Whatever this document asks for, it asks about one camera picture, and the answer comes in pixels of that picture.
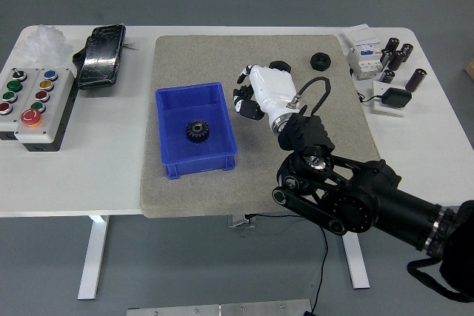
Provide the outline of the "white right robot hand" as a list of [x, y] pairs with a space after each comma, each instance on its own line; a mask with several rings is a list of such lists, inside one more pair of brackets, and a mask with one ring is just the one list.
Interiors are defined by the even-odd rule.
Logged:
[[299, 109], [298, 94], [289, 71], [285, 63], [245, 67], [237, 83], [242, 84], [248, 78], [250, 84], [233, 90], [236, 112], [257, 121], [267, 115], [270, 129], [275, 134], [280, 133]]

